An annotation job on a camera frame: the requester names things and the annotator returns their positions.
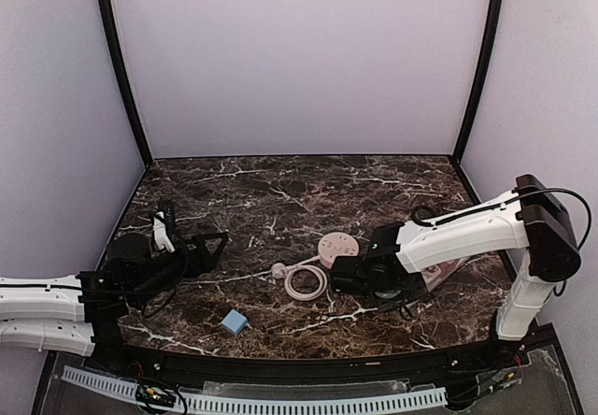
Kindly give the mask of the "white plug adapter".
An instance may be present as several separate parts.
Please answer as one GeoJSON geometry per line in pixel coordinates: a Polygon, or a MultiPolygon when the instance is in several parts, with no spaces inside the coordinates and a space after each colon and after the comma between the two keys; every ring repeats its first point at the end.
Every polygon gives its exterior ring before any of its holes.
{"type": "Polygon", "coordinates": [[[443,283],[452,273],[452,268],[446,264],[432,265],[421,271],[427,291],[430,293],[443,283]]]}

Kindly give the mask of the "white multicolour power strip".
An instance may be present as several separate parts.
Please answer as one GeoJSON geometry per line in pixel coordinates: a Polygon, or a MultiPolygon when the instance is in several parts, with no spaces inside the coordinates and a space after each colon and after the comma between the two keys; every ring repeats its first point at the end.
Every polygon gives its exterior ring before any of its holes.
{"type": "Polygon", "coordinates": [[[468,257],[431,265],[420,272],[423,279],[423,287],[415,291],[407,300],[409,306],[419,301],[427,294],[435,290],[440,284],[447,280],[453,273],[459,270],[468,260],[468,257]]]}

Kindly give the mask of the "right black frame post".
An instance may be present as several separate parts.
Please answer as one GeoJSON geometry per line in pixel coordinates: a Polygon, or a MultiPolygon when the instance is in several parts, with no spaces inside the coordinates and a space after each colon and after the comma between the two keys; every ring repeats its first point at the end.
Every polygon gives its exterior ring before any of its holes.
{"type": "Polygon", "coordinates": [[[502,4],[503,0],[489,0],[484,30],[477,58],[477,65],[473,76],[470,93],[467,99],[465,112],[463,114],[462,124],[452,153],[452,159],[457,164],[460,164],[463,161],[468,141],[473,131],[478,107],[491,64],[491,56],[500,20],[502,4]]]}

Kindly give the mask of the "black front rail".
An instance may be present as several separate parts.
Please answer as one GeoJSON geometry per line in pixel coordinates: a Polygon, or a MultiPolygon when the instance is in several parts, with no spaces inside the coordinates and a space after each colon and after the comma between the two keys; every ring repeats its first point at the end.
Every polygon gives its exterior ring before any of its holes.
{"type": "Polygon", "coordinates": [[[406,380],[452,383],[516,363],[519,342],[483,341],[424,352],[349,359],[235,359],[125,346],[107,349],[98,361],[111,371],[198,387],[208,381],[272,385],[345,384],[406,380]]]}

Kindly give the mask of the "black frame post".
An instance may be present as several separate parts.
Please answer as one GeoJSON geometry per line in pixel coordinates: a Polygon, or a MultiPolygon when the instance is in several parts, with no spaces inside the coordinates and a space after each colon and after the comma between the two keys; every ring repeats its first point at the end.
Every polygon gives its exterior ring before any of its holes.
{"type": "Polygon", "coordinates": [[[491,64],[491,56],[500,20],[502,4],[503,0],[489,0],[484,30],[477,58],[477,65],[473,76],[470,93],[467,99],[465,112],[463,114],[462,124],[452,153],[452,159],[457,164],[460,164],[463,161],[468,141],[473,131],[478,107],[491,64]]]}
{"type": "Polygon", "coordinates": [[[125,114],[133,134],[135,144],[145,168],[153,163],[153,157],[150,152],[150,145],[142,127],[142,122],[136,107],[135,98],[131,82],[128,77],[127,68],[119,39],[116,18],[112,0],[97,0],[100,16],[103,24],[107,48],[112,63],[113,72],[121,101],[124,106],[125,114]]]}

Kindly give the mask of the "pink round power socket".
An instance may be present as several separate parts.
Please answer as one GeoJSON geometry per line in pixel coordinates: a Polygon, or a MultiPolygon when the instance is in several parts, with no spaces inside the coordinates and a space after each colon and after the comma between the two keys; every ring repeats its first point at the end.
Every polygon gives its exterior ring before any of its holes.
{"type": "Polygon", "coordinates": [[[332,232],[320,239],[318,254],[323,264],[332,263],[337,256],[357,256],[359,254],[359,244],[349,234],[332,232]]]}

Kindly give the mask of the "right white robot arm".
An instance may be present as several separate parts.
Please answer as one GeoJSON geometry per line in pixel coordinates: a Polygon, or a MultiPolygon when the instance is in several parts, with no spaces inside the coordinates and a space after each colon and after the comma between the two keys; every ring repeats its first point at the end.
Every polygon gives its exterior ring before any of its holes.
{"type": "Polygon", "coordinates": [[[581,266],[586,238],[577,238],[568,209],[558,199],[578,193],[545,186],[537,177],[517,177],[514,189],[476,206],[435,216],[415,207],[407,222],[374,230],[362,257],[343,254],[330,268],[334,291],[372,294],[380,309],[410,305],[430,293],[472,256],[521,250],[522,261],[507,297],[491,322],[491,337],[520,341],[540,309],[581,266]]]}

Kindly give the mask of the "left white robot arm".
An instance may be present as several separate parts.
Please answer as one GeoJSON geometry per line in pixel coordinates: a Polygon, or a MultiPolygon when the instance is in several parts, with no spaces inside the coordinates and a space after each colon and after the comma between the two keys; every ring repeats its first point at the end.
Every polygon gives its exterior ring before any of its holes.
{"type": "Polygon", "coordinates": [[[133,309],[153,317],[178,286],[212,272],[228,242],[225,233],[183,238],[157,228],[152,238],[121,236],[107,246],[97,271],[52,279],[1,280],[1,343],[90,357],[119,350],[119,320],[133,309]]]}

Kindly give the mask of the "left black frame post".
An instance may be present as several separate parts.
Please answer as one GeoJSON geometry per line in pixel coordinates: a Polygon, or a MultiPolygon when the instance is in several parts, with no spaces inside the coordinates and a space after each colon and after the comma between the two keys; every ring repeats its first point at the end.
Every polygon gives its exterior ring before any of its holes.
{"type": "Polygon", "coordinates": [[[145,168],[153,163],[153,157],[150,152],[150,145],[142,127],[142,122],[136,107],[135,98],[131,82],[128,77],[127,68],[119,39],[116,18],[112,0],[97,0],[100,16],[103,24],[107,48],[112,63],[113,72],[121,101],[124,106],[125,114],[133,134],[135,144],[145,168]]]}

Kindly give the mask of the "blue plug adapter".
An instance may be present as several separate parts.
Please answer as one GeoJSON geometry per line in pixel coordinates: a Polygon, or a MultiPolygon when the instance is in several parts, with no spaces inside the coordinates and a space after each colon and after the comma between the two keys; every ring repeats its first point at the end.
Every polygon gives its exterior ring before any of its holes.
{"type": "Polygon", "coordinates": [[[248,323],[248,318],[235,309],[231,309],[221,320],[221,326],[234,335],[238,335],[248,323]]]}

